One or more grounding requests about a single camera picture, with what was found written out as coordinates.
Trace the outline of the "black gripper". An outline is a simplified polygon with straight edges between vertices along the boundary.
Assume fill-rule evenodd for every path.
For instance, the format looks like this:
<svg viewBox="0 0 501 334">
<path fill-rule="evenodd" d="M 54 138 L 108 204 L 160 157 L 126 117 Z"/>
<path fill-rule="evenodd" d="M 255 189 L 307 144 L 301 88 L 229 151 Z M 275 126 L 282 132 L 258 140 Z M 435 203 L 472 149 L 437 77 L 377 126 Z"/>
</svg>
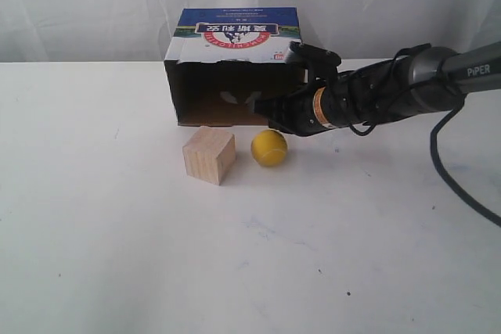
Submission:
<svg viewBox="0 0 501 334">
<path fill-rule="evenodd" d="M 344 128 L 341 120 L 330 119 L 337 111 L 327 85 L 273 98 L 252 99 L 247 106 L 254 114 L 264 117 L 269 128 L 289 135 L 309 137 Z"/>
</svg>

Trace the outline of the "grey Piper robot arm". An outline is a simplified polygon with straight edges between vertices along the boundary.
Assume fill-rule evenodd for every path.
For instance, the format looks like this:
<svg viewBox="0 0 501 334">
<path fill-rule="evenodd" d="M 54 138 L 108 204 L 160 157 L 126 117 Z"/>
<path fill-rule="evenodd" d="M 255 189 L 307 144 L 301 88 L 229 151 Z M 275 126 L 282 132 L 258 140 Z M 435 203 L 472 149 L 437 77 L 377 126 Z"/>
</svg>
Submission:
<svg viewBox="0 0 501 334">
<path fill-rule="evenodd" d="M 392 58 L 340 71 L 332 51 L 290 43 L 286 63 L 305 69 L 297 90 L 255 99 L 250 110 L 271 129 L 309 137 L 348 128 L 367 136 L 382 124 L 452 111 L 474 92 L 500 87 L 500 44 L 459 53 L 431 44 L 400 49 Z"/>
</svg>

